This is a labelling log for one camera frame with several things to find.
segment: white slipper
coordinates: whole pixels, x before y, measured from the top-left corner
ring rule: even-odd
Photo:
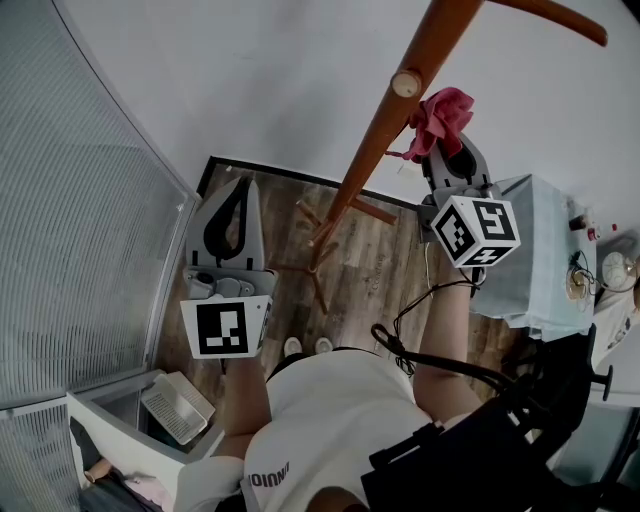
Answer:
[[[329,338],[318,338],[314,346],[316,354],[324,354],[333,350],[333,343]]]
[[[296,337],[287,338],[284,342],[284,357],[293,354],[302,354],[302,343]]]

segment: pink cloth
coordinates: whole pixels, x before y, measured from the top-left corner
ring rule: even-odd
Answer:
[[[460,89],[442,89],[428,100],[421,101],[418,110],[409,117],[409,126],[416,130],[416,138],[411,142],[409,151],[387,151],[385,154],[419,163],[423,156],[429,154],[436,140],[442,139],[444,150],[451,158],[462,149],[458,136],[473,117],[473,112],[469,112],[472,106],[473,98]]]

